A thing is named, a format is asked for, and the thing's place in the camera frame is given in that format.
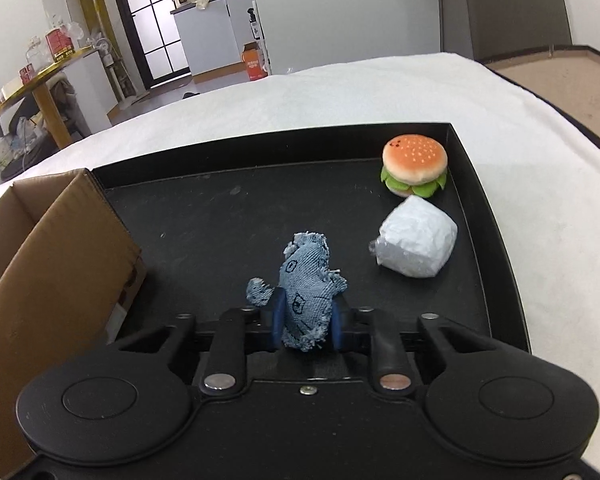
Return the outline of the black framed glass door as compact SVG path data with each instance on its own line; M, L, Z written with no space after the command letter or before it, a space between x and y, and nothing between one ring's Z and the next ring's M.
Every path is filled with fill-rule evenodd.
M147 89L188 73L173 0L116 0L132 55Z

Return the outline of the white kitchen cabinet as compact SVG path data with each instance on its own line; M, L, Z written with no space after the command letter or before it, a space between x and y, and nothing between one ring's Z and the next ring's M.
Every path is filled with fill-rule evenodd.
M242 51L256 41L251 28L256 0L209 0L204 10L187 3L171 14L196 84L247 73Z

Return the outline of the black rectangular tray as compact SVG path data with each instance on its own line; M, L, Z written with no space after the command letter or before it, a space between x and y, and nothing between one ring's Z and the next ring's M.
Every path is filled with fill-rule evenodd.
M458 229L449 261L424 280L388 270L370 253L399 203L380 180L382 148L408 132L444 146L448 180L431 200ZM181 313L212 322L243 306L250 278L275 283L287 244L298 233L315 232L325 235L329 264L347 280L351 307L385 310L407 327L434 312L519 349L530 346L498 224L448 124L240 136L101 162L94 175L148 270L125 334Z

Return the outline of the orange cardboard box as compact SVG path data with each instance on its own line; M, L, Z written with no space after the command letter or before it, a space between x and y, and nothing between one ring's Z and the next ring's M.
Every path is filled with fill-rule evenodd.
M245 44L242 48L242 62L250 81L256 81L268 76L268 71L265 68L262 53L258 44L253 41Z

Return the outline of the denim fabric toy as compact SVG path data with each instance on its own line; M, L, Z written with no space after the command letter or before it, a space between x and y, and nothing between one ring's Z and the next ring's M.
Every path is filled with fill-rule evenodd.
M332 322L334 298L348 288L338 270L329 267L324 234L301 232L287 244L277 287L286 295L282 343L309 352L320 346Z

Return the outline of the brown cardboard box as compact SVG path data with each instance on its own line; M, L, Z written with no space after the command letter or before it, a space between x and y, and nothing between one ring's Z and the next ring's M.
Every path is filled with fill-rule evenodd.
M114 339L146 276L86 169L12 182L0 197L0 478L32 453L16 421L38 374Z

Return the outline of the grey upholstered headboard panel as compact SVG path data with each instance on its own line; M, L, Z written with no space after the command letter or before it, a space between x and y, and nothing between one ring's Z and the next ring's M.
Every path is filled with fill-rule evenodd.
M570 46L565 0L439 0L441 50L484 61Z

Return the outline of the yellow round side table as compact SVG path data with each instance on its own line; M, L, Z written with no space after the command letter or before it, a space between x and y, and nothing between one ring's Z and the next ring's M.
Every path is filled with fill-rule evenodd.
M60 150L66 148L72 143L72 139L65 123L61 119L59 110L50 93L50 89L46 86L46 82L77 60L85 58L87 55L95 52L96 50L92 47L84 47L66 56L59 62L45 67L44 70L41 70L29 82L23 84L15 92L12 92L10 96L0 102L0 116L13 105L21 101L27 94L32 94L35 103L38 104L38 109L46 122L48 133L52 136L55 144ZM4 136L1 127L0 136Z

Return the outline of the white tissue pack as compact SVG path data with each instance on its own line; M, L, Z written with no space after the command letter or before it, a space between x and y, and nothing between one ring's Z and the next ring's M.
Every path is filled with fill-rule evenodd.
M370 252L378 266L407 278L434 278L451 257L457 233L444 211L412 195L382 222Z

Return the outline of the plush hamburger toy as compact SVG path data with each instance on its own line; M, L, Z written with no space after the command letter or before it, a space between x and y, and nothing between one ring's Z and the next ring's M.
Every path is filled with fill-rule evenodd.
M428 136L401 134L382 150L380 180L396 196L430 198L445 189L447 177L448 154Z

